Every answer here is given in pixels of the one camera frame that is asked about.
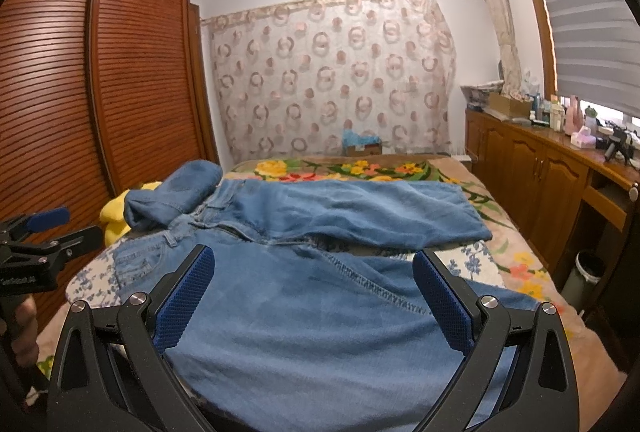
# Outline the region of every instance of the bed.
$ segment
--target bed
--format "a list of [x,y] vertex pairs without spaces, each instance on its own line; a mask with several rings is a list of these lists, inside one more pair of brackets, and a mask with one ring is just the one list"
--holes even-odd
[[[380,155],[367,158],[308,157],[286,160],[245,161],[225,179],[297,182],[341,181],[443,181],[459,184],[493,234],[488,242],[476,242],[438,252],[454,274],[526,293],[554,303],[569,339],[580,395],[580,429],[588,430],[619,391],[625,375],[618,371],[600,339],[588,330],[575,310],[559,295],[550,276],[514,228],[504,210],[482,183],[459,161],[433,155]],[[117,281],[107,248],[80,271],[66,289],[69,302],[87,300],[92,307],[118,304]],[[400,255],[409,259],[410,255]]]

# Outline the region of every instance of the belt loop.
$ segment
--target belt loop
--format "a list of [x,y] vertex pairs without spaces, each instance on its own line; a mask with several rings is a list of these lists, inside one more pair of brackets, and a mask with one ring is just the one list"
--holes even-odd
[[178,245],[178,241],[175,240],[175,237],[169,230],[166,230],[164,232],[164,238],[166,239],[166,243],[169,245],[169,247],[176,247]]

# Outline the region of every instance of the wardrobe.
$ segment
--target wardrobe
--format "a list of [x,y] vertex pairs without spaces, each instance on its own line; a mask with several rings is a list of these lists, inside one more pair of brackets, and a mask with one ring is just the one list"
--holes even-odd
[[[0,221],[66,205],[61,235],[98,224],[125,189],[189,160],[217,162],[199,50],[190,0],[6,0]],[[92,258],[69,262],[60,288],[36,295],[40,328]]]

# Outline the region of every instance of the blue gripper pad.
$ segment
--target blue gripper pad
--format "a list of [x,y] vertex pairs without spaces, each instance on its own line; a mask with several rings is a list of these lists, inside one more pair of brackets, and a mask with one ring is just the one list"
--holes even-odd
[[27,220],[27,229],[32,233],[40,233],[41,231],[62,226],[69,222],[70,219],[69,210],[62,206],[61,208],[34,213]]
[[162,354],[164,349],[178,345],[182,333],[187,328],[191,316],[213,278],[214,269],[213,251],[210,247],[204,247],[190,270],[184,274],[180,283],[158,311],[153,341],[159,354]]
[[475,344],[471,316],[423,251],[414,256],[414,280],[449,347],[466,356]]

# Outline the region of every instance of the window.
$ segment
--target window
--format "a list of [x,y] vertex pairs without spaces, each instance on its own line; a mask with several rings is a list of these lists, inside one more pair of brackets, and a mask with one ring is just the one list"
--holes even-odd
[[[543,2],[556,61],[557,94],[577,95],[587,104],[640,117],[640,26],[626,2]],[[594,108],[600,114],[602,107]]]
[[615,110],[603,105],[598,105],[593,101],[580,101],[580,109],[583,112],[588,106],[591,106],[596,110],[596,112],[598,113],[598,118],[601,120],[614,121],[615,123],[622,123],[624,121],[625,115],[620,110]]

